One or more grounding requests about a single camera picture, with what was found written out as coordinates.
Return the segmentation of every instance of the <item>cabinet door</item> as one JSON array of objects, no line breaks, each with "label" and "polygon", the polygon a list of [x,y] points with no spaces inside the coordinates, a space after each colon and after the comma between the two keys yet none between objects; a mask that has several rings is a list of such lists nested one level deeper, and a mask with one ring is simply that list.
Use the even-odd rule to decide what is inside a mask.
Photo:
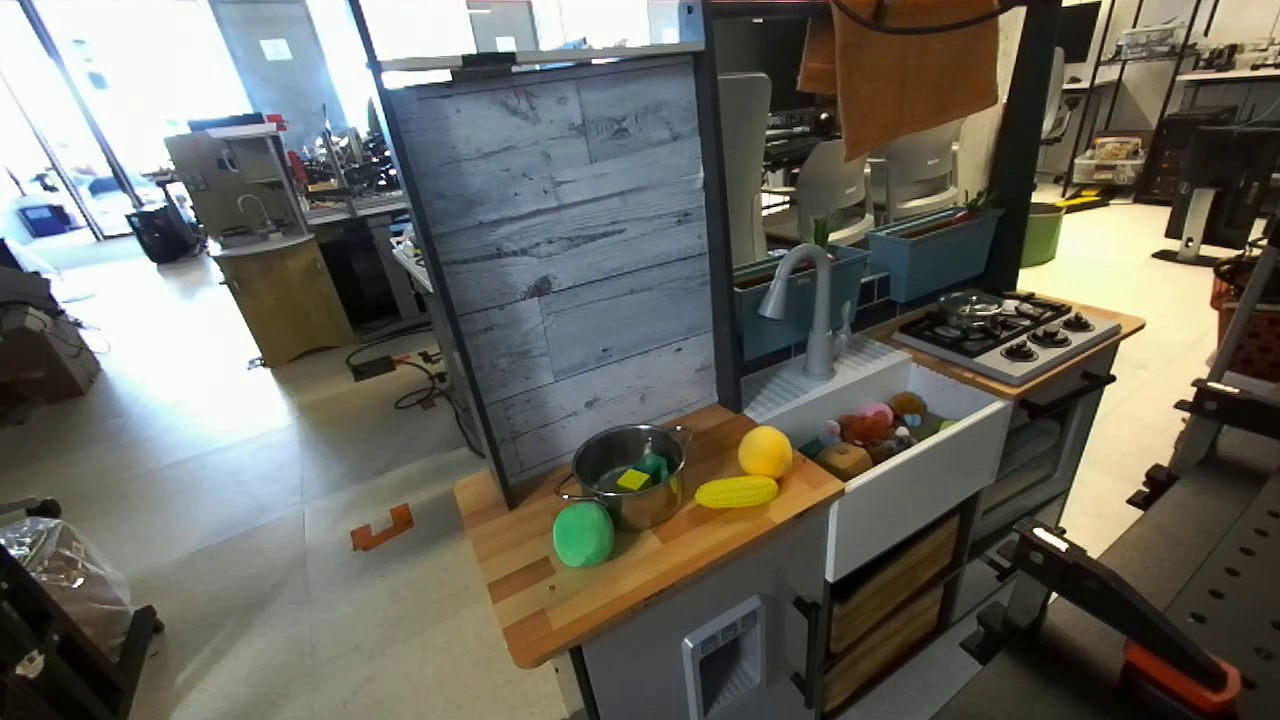
[{"label": "cabinet door", "polygon": [[268,367],[350,334],[316,244],[221,256],[221,269]]}]

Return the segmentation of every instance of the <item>faucet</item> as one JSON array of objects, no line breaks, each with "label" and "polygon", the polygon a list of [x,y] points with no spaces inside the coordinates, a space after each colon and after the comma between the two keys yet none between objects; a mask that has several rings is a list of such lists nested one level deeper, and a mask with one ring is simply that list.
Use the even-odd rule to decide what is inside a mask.
[{"label": "faucet", "polygon": [[260,227],[256,227],[256,231],[260,231],[260,235],[272,235],[272,231],[275,231],[275,219],[272,219],[272,210],[268,210],[268,202],[262,202],[260,197],[241,191],[241,197],[236,197],[236,210],[249,216],[249,199],[252,199],[252,206],[256,206],[256,216],[260,216]]},{"label": "faucet", "polygon": [[833,361],[833,252],[819,244],[795,244],[771,272],[761,317],[779,319],[789,307],[789,280],[801,260],[817,269],[817,294],[811,294],[811,328],[804,349],[804,374],[835,374]]}]

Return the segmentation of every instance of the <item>wooden panel backsplash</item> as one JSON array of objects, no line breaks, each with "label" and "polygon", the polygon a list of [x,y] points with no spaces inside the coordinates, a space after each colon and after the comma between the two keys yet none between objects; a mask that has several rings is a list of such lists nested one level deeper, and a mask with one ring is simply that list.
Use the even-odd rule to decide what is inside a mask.
[{"label": "wooden panel backsplash", "polygon": [[714,403],[690,59],[393,90],[509,483]]}]

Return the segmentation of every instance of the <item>concrete floor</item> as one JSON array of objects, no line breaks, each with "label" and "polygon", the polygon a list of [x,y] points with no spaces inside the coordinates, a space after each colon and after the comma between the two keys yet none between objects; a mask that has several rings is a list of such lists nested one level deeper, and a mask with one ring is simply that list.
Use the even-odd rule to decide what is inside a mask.
[{"label": "concrete floor", "polygon": [[[1172,400],[1214,345],[1206,269],[1147,256],[1163,210],[1077,210],[1058,256],[1018,280],[1147,319],[1119,352],[1066,503],[1087,547],[1135,518],[1122,495],[1167,458]],[[461,537],[453,483],[479,458],[444,403],[393,407],[418,388],[416,371],[350,385],[342,352],[252,367],[208,260],[157,269],[124,244],[22,252],[84,319],[102,374],[84,400],[0,428],[0,500],[54,495],[130,595],[158,606],[141,720],[564,717],[547,666],[511,666]],[[416,528],[350,553],[349,528],[401,500]]]}]

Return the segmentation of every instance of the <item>white farmhouse sink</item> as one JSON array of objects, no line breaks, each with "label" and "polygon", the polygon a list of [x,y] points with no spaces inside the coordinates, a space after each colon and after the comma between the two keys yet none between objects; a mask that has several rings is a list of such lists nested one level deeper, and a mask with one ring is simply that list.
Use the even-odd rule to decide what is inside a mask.
[{"label": "white farmhouse sink", "polygon": [[785,367],[743,407],[752,421],[785,428],[801,446],[829,436],[835,414],[892,392],[923,395],[947,428],[843,483],[843,500],[829,507],[829,581],[857,573],[988,486],[1000,468],[1012,403],[928,371],[900,349],[862,345],[835,364],[833,378]]}]

